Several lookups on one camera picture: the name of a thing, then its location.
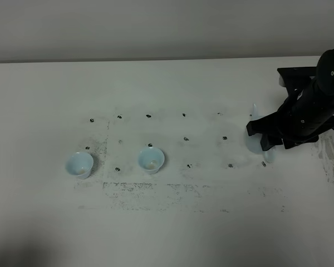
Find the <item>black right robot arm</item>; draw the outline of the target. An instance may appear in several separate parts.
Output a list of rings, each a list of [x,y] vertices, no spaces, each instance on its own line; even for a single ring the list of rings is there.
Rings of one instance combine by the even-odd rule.
[[[261,149],[285,149],[317,142],[334,130],[334,49],[322,54],[315,67],[278,68],[288,97],[279,109],[250,121],[249,136],[261,135]]]

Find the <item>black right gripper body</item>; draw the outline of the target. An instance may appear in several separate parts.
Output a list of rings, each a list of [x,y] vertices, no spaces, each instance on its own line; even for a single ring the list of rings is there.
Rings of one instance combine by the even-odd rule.
[[[285,149],[316,142],[320,134],[334,130],[334,91],[311,81],[280,111],[277,122]]]

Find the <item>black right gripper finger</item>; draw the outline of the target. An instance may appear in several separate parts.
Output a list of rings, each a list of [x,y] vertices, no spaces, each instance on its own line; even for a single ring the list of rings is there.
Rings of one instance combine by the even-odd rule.
[[[270,136],[279,136],[280,132],[277,126],[278,112],[274,112],[257,120],[251,120],[246,125],[248,136],[255,134],[267,134]]]
[[[263,133],[261,138],[261,148],[263,151],[268,151],[275,146],[283,144],[282,134]]]

